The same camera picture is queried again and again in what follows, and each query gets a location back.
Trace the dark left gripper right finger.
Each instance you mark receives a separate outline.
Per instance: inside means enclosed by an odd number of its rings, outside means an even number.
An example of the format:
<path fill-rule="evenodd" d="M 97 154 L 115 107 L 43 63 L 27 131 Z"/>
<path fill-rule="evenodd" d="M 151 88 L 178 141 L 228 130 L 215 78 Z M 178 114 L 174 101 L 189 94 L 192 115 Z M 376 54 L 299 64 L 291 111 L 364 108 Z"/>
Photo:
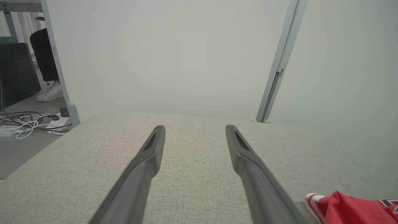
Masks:
<path fill-rule="evenodd" d="M 240 176 L 254 224 L 305 224 L 306 219 L 236 126 L 226 126 L 234 171 Z"/>

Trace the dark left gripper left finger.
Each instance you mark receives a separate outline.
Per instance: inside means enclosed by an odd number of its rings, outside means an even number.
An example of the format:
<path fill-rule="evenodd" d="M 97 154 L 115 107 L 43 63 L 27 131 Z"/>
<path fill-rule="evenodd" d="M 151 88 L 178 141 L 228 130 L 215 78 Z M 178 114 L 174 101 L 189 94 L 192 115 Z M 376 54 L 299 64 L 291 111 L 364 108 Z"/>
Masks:
<path fill-rule="evenodd" d="M 156 126 L 102 201 L 90 224 L 142 223 L 150 184 L 160 169 L 164 143 L 165 127 Z"/>

